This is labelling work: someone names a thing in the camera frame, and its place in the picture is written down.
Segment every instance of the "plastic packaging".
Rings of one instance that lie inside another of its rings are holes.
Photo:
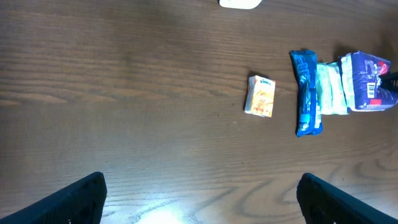
[[[347,106],[352,111],[383,111],[398,103],[398,93],[381,88],[390,61],[363,52],[340,58],[341,80]]]
[[[270,118],[274,107],[274,94],[275,81],[258,75],[250,77],[244,112]]]
[[[315,80],[321,114],[348,114],[338,63],[318,63]]]
[[[297,137],[322,132],[322,116],[315,89],[317,55],[311,50],[291,51],[293,66],[298,81]]]

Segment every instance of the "blue plastic wrapper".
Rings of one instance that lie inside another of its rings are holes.
[[[298,80],[297,137],[322,132],[322,116],[315,89],[317,55],[311,50],[291,51],[293,66]]]
[[[398,103],[398,93],[381,88],[381,76],[390,61],[363,52],[340,58],[341,81],[347,106],[352,111],[383,111]]]

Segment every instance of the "wooden table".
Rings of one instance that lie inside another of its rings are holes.
[[[311,172],[398,217],[398,108],[296,138],[290,50],[398,58],[396,0],[0,1],[0,217],[94,171],[103,223],[303,223]],[[249,72],[274,114],[243,113]]]

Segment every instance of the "white object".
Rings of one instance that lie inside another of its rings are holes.
[[[262,0],[220,0],[220,6],[234,9],[254,9]]]
[[[348,114],[337,63],[318,63],[315,86],[321,114]]]
[[[275,81],[258,75],[250,77],[244,112],[270,118],[274,107],[274,95]]]

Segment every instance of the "red label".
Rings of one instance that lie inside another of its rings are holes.
[[[388,65],[384,62],[380,61],[379,66],[381,66],[379,75],[385,75],[388,72]]]
[[[381,100],[371,99],[371,105],[381,105]]]

